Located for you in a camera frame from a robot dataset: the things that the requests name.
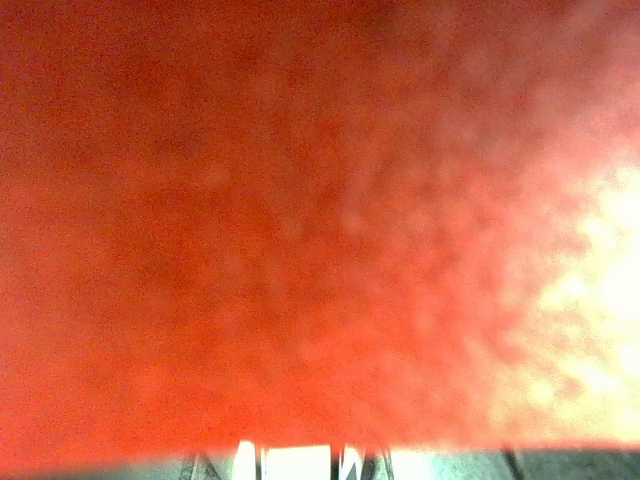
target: red fabric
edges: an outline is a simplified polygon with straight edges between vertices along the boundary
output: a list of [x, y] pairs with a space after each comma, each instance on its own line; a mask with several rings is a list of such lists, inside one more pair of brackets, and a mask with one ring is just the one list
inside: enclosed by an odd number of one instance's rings
[[0, 470], [640, 446], [639, 12], [3, 2]]

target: white light patch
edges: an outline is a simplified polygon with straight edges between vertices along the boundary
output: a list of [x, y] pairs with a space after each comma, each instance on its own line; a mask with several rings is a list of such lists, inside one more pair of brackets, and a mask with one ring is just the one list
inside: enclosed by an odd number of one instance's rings
[[391, 451], [391, 466], [395, 480], [436, 480], [433, 455], [411, 450]]
[[586, 218], [578, 229], [579, 232], [589, 237], [592, 248], [600, 251], [615, 251], [620, 241], [619, 235], [611, 222], [604, 218]]
[[263, 454], [265, 480], [327, 480], [331, 476], [331, 447], [272, 448]]
[[565, 359], [559, 368], [565, 375], [579, 380], [591, 394], [619, 394], [626, 392], [622, 380], [592, 360]]
[[556, 387], [546, 380], [533, 380], [529, 387], [529, 397], [535, 405], [543, 407], [553, 403], [556, 396]]
[[607, 195], [604, 206], [609, 220], [623, 231], [640, 230], [640, 184], [628, 182], [625, 190]]
[[584, 299], [589, 287], [583, 277], [571, 273], [545, 289], [540, 295], [539, 305], [543, 310], [562, 311], [572, 302]]
[[362, 456], [355, 448], [345, 447], [340, 458], [339, 480], [351, 480], [349, 478], [351, 469], [355, 469], [356, 479], [360, 480], [362, 476]]
[[640, 235], [605, 271], [598, 292], [608, 313], [621, 321], [640, 321]]
[[640, 348], [636, 343], [631, 341], [621, 345], [616, 360], [626, 377], [640, 381]]
[[240, 442], [233, 459], [233, 480], [256, 480], [256, 447], [251, 442]]

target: dark edge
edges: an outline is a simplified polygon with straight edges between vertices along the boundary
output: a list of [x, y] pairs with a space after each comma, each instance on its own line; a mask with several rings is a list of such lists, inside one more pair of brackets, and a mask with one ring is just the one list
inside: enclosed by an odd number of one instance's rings
[[216, 470], [216, 467], [214, 467], [209, 460], [209, 457], [207, 457], [206, 455], [200, 455], [199, 458], [204, 464], [204, 474], [207, 480], [222, 480], [220, 474]]
[[393, 476], [393, 466], [391, 465], [391, 452], [384, 452], [382, 455], [382, 461], [384, 463], [384, 469], [387, 472], [387, 479], [395, 480]]
[[193, 470], [196, 466], [196, 456], [189, 455], [184, 457], [182, 461], [182, 468], [180, 469], [179, 480], [191, 480], [193, 478]]
[[330, 480], [338, 480], [340, 478], [340, 454], [331, 449], [331, 474]]
[[505, 450], [503, 452], [504, 458], [507, 461], [507, 466], [511, 470], [511, 475], [514, 480], [525, 480], [524, 472], [518, 463], [518, 458], [513, 450]]
[[378, 467], [378, 460], [371, 455], [364, 456], [362, 460], [362, 472], [360, 474], [361, 480], [372, 480], [376, 474]]
[[262, 460], [256, 455], [256, 480], [262, 480]]

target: red surface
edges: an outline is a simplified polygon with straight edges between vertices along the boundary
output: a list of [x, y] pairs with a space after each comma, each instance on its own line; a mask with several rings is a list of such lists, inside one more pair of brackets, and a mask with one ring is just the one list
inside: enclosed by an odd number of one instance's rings
[[639, 25], [2, 2], [0, 470], [640, 446]]

